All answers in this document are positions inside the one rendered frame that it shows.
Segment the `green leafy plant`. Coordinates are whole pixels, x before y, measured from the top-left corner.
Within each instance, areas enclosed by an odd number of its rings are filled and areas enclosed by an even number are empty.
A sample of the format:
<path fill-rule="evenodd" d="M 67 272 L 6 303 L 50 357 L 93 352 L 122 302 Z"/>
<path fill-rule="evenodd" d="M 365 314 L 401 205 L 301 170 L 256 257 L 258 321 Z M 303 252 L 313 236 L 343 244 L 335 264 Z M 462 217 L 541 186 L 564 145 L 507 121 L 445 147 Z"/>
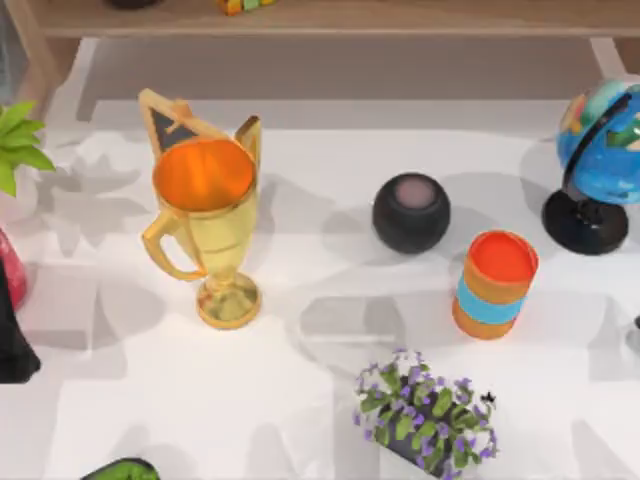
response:
<path fill-rule="evenodd" d="M 44 129 L 42 121 L 30 118 L 34 102 L 0 105 L 0 191 L 15 197 L 15 172 L 20 166 L 38 171 L 54 171 L 51 159 L 42 152 L 37 133 Z"/>

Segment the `gold trophy cup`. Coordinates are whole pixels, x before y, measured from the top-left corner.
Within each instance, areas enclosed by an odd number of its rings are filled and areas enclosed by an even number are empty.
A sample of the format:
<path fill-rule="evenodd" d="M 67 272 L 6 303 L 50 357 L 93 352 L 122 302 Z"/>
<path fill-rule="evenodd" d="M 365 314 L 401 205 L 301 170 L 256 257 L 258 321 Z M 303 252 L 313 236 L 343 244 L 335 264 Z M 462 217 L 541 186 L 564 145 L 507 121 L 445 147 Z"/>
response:
<path fill-rule="evenodd" d="M 205 323 L 240 328 L 260 309 L 259 289 L 240 267 L 257 222 L 261 121 L 251 116 L 229 135 L 184 100 L 151 89 L 138 99 L 159 204 L 142 235 L 144 247 L 169 276 L 200 281 L 197 309 Z"/>

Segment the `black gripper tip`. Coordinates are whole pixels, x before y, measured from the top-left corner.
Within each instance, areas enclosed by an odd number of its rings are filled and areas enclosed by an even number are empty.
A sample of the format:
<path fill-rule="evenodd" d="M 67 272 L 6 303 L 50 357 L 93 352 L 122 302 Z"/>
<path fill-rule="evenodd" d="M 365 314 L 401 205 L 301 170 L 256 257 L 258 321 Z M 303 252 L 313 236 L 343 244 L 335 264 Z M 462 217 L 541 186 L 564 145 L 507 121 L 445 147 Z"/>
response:
<path fill-rule="evenodd" d="M 41 369 L 41 361 L 17 322 L 9 281 L 0 259 L 0 384 L 24 384 Z"/>

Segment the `blue globe on black stand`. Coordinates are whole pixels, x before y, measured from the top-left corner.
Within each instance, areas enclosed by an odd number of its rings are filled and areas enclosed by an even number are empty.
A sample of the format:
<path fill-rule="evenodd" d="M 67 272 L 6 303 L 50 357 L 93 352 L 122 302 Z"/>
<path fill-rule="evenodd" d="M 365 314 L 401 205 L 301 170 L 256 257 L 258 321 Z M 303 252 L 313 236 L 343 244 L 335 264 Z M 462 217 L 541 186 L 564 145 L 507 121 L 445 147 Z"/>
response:
<path fill-rule="evenodd" d="M 640 204 L 640 83 L 608 80 L 576 96 L 556 136 L 561 188 L 542 208 L 549 236 L 582 255 L 621 246 Z"/>

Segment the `black round speaker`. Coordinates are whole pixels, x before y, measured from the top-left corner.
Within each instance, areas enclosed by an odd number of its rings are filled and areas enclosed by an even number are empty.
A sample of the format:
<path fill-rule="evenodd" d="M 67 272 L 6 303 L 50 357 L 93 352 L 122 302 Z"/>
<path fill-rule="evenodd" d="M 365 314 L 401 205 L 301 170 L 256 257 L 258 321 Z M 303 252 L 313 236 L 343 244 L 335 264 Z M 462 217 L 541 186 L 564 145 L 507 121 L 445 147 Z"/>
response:
<path fill-rule="evenodd" d="M 372 225 L 391 250 L 417 255 L 433 248 L 451 221 L 451 203 L 442 185 L 430 176 L 406 172 L 389 179 L 377 192 Z"/>

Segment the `purple flower plant pot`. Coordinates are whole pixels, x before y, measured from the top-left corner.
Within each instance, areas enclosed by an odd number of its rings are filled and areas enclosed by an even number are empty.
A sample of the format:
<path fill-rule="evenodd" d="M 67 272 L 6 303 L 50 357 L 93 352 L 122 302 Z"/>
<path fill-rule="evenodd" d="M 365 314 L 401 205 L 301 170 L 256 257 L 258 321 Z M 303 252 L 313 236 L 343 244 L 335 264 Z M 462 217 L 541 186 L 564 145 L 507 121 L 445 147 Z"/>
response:
<path fill-rule="evenodd" d="M 353 422 L 364 438 L 394 452 L 437 480 L 459 480 L 468 466 L 498 453 L 491 416 L 495 397 L 476 396 L 470 379 L 431 372 L 419 351 L 393 351 L 358 375 Z"/>

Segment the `green plant in black pot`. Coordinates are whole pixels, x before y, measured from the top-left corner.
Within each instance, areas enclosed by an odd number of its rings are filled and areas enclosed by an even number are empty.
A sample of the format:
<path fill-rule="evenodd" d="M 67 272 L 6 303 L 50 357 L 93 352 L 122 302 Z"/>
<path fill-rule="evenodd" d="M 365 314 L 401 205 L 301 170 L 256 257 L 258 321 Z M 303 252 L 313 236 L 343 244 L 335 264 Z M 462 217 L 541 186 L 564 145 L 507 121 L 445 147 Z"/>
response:
<path fill-rule="evenodd" d="M 127 457 L 110 462 L 79 480 L 161 480 L 156 468 L 148 461 Z"/>

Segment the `wooden shelf unit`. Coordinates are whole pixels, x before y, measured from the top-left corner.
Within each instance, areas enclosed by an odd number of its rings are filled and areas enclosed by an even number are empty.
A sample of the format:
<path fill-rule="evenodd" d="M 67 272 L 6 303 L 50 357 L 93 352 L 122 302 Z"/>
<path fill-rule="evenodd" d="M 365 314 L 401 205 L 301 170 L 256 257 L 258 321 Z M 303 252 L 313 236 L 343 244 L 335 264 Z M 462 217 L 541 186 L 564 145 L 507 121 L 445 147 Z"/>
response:
<path fill-rule="evenodd" d="M 45 116 L 72 96 L 69 115 L 92 118 L 101 101 L 145 88 L 175 98 L 257 100 L 421 96 L 419 82 L 364 79 L 377 61 L 426 71 L 447 51 L 526 53 L 541 38 L 557 58 L 585 39 L 609 38 L 640 75 L 640 0 L 275 0 L 236 16 L 217 0 L 161 0 L 118 11 L 105 0 L 0 0 L 26 52 L 19 89 Z"/>

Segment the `red object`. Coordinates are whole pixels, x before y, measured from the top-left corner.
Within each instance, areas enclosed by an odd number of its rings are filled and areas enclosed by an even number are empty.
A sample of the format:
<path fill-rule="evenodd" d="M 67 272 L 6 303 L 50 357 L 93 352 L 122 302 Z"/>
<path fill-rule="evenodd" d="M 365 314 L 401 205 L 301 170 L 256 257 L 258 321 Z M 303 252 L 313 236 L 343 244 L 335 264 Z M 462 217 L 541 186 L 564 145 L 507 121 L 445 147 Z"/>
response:
<path fill-rule="evenodd" d="M 0 258 L 4 264 L 12 305 L 18 309 L 27 294 L 27 275 L 22 261 L 2 229 L 0 229 Z"/>

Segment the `orange and blue cup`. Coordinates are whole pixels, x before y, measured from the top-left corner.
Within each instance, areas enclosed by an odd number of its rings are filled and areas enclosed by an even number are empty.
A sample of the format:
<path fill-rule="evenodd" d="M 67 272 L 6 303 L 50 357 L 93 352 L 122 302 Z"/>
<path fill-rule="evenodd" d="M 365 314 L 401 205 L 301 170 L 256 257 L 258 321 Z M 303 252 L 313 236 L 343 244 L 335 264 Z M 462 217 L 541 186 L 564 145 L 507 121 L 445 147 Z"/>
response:
<path fill-rule="evenodd" d="M 539 258 L 523 237 L 505 230 L 474 238 L 456 287 L 452 315 L 467 335 L 493 340 L 506 335 L 520 314 Z"/>

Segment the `colourful block toy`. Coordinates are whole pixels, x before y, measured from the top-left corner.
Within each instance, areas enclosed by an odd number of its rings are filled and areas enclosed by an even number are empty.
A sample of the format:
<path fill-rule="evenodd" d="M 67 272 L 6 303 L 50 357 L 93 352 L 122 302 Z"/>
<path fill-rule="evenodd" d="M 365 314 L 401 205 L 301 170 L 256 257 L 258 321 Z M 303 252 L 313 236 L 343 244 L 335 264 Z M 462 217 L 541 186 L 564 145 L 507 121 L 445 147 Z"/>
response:
<path fill-rule="evenodd" d="M 216 0 L 220 10 L 227 16 L 252 11 L 271 5 L 276 0 Z"/>

